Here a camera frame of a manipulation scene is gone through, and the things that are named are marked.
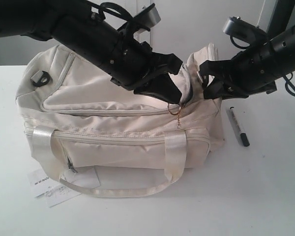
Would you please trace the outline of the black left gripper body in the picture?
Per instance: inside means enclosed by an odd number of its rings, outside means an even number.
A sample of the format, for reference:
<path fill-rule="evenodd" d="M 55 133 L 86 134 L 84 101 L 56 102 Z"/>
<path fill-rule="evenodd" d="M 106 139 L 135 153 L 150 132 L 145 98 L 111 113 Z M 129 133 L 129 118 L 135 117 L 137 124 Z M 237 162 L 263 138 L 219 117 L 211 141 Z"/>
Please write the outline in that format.
<path fill-rule="evenodd" d="M 109 74 L 126 90 L 135 90 L 162 75 L 151 48 L 134 38 L 124 44 L 123 34 L 97 14 L 87 19 L 63 15 L 53 23 L 51 36 Z"/>

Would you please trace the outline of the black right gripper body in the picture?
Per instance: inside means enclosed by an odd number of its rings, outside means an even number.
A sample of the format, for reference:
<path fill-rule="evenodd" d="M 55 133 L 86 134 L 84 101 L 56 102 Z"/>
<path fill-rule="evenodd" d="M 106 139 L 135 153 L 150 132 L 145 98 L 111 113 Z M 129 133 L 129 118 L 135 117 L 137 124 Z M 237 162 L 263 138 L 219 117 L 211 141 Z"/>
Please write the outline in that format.
<path fill-rule="evenodd" d="M 221 97 L 247 98 L 258 93 L 273 93 L 276 87 L 276 64 L 269 44 L 254 46 L 221 61 Z"/>

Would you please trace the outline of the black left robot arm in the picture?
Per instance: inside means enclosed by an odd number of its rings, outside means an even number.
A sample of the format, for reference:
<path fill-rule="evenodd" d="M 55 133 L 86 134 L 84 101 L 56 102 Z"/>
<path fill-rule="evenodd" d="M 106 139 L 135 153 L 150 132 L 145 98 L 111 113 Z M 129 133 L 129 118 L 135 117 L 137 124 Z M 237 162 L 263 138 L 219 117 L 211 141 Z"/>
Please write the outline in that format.
<path fill-rule="evenodd" d="M 54 39 L 109 74 L 117 86 L 178 104 L 182 94 L 170 76 L 179 72 L 182 61 L 134 38 L 159 21 L 155 4 L 131 15 L 113 2 L 0 0 L 0 38 Z"/>

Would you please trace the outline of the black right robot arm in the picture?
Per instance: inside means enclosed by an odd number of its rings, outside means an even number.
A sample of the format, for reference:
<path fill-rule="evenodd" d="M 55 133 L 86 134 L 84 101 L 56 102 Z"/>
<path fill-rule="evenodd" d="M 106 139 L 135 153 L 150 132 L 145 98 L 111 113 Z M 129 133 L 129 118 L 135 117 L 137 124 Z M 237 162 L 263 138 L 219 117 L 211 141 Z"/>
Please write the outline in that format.
<path fill-rule="evenodd" d="M 276 91 L 275 81 L 295 71 L 295 25 L 274 38 L 267 35 L 230 60 L 206 60 L 200 65 L 205 99 L 248 98 Z"/>

